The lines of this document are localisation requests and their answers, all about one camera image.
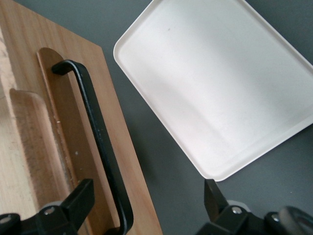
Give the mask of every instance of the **black metal handle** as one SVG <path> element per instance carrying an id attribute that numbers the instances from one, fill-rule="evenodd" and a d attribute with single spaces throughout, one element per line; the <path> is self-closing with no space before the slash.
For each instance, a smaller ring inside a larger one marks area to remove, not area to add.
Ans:
<path id="1" fill-rule="evenodd" d="M 84 65 L 72 60 L 64 60 L 52 66 L 52 72 L 55 74 L 65 75 L 70 71 L 73 71 L 76 76 L 120 220 L 119 228 L 110 229 L 105 234 L 125 235 L 134 222 L 133 210 L 117 165 L 90 75 Z"/>

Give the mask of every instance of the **wood grain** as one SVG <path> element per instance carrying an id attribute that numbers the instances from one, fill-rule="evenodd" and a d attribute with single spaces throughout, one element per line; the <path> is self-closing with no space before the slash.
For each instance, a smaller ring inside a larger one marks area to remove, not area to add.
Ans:
<path id="1" fill-rule="evenodd" d="M 42 48 L 38 52 L 38 59 L 49 99 L 46 101 L 51 107 L 50 117 L 53 119 L 56 139 L 62 149 L 62 158 L 68 166 L 69 182 L 75 188 L 85 178 L 93 179 L 95 205 L 88 215 L 90 227 L 94 234 L 101 234 L 114 224 L 104 194 L 105 188 L 101 184 L 99 171 L 93 161 L 93 155 L 88 144 L 84 126 L 80 118 L 77 103 L 67 74 L 55 75 L 51 67 L 64 59 L 54 50 Z"/>
<path id="2" fill-rule="evenodd" d="M 20 213 L 22 218 L 25 219 L 39 209 L 38 206 L 40 203 L 37 200 L 37 195 L 34 195 L 34 192 L 39 191 L 37 189 L 38 185 L 30 179 L 35 164 L 29 164 L 26 160 L 22 144 L 23 137 L 20 136 L 21 129 L 18 128 L 16 122 L 10 90 L 15 89 L 31 92 L 44 101 L 49 99 L 45 90 L 45 83 L 42 78 L 39 62 L 36 58 L 38 50 L 48 47 L 59 52 L 65 59 L 73 59 L 84 64 L 90 73 L 134 211 L 134 225 L 129 234 L 161 234 L 156 212 L 116 97 L 102 49 L 11 0 L 0 1 L 0 29 L 2 31 L 2 34 L 0 34 L 0 62 L 5 62 L 0 64 L 0 79 L 2 84 L 0 97 L 3 97 L 4 104 L 1 108 L 6 109 L 4 120 L 11 125 L 9 134 L 8 130 L 3 131 L 3 133 L 8 134 L 8 137 L 3 138 L 3 141 L 12 140 L 14 143 L 11 145 L 9 143 L 3 144 L 1 151 L 4 152 L 7 146 L 14 148 L 18 156 L 16 157 L 14 169 L 20 169 L 15 172 L 17 179 L 12 180 L 9 177 L 11 174 L 9 174 L 8 170 L 5 170 L 9 164 L 9 158 L 5 158 L 5 161 L 1 158 L 1 164 L 4 163 L 6 166 L 1 166 L 1 169 L 4 171 L 1 171 L 0 174 L 4 179 L 0 182 L 0 190 L 1 192 L 4 190 L 7 191 L 7 194 L 10 196 L 16 193 L 24 195 L 24 197 L 19 197 L 19 202 L 9 200 L 8 198 L 1 199 L 0 208 L 2 208 L 3 212 L 8 212 L 10 208 L 14 208 L 14 211 Z M 106 213 L 112 217 L 114 226 L 118 226 L 119 222 L 115 205 L 112 198 L 110 198 L 111 193 L 102 169 L 101 160 L 97 153 L 79 89 L 77 84 L 73 82 L 75 81 L 74 76 L 69 74 L 69 78 L 92 152 L 93 162 L 109 206 L 109 210 Z M 40 104 L 40 99 L 37 99 L 35 102 Z M 45 118 L 45 123 L 51 122 L 50 119 Z"/>

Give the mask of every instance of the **gray surface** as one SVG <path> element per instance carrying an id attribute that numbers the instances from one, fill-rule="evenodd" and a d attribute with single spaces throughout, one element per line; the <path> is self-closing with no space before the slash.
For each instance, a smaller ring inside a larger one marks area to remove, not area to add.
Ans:
<path id="1" fill-rule="evenodd" d="M 208 220 L 203 178 L 113 59 L 115 42 L 150 1 L 17 2 L 102 47 L 162 230 L 195 234 Z M 313 1 L 248 2 L 313 64 Z M 258 216 L 285 205 L 313 214 L 312 156 L 310 126 L 218 184 L 227 199 L 245 202 Z"/>

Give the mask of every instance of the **black clamp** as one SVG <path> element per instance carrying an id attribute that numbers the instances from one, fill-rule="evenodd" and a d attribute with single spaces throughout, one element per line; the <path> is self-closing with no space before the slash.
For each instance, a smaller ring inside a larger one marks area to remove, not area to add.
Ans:
<path id="1" fill-rule="evenodd" d="M 204 204 L 210 221 L 197 235 L 313 235 L 313 217 L 294 208 L 269 212 L 264 219 L 229 205 L 214 180 L 205 180 Z"/>
<path id="2" fill-rule="evenodd" d="M 0 235 L 77 235 L 93 205 L 93 180 L 84 179 L 61 205 L 47 206 L 29 219 L 0 215 Z"/>

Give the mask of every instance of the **white plastic part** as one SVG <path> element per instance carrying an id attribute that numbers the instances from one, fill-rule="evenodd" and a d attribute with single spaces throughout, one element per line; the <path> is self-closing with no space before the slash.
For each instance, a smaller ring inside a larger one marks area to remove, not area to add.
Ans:
<path id="1" fill-rule="evenodd" d="M 154 0 L 116 62 L 204 178 L 313 123 L 313 67 L 243 0 Z"/>

